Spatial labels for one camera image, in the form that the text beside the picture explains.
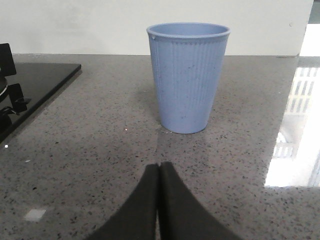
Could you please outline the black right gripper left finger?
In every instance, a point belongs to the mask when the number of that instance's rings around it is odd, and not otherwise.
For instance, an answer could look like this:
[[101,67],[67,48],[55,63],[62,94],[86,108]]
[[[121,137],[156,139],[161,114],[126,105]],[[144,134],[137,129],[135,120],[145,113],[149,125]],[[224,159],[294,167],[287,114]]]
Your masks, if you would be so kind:
[[124,204],[88,240],[154,240],[160,171],[148,164]]

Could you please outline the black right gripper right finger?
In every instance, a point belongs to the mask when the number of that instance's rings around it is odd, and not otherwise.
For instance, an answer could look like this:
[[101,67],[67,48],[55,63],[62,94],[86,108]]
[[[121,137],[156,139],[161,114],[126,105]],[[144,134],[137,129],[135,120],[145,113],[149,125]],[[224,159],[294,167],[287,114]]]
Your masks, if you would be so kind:
[[159,167],[158,216],[162,240],[239,240],[218,222],[183,183],[171,162]]

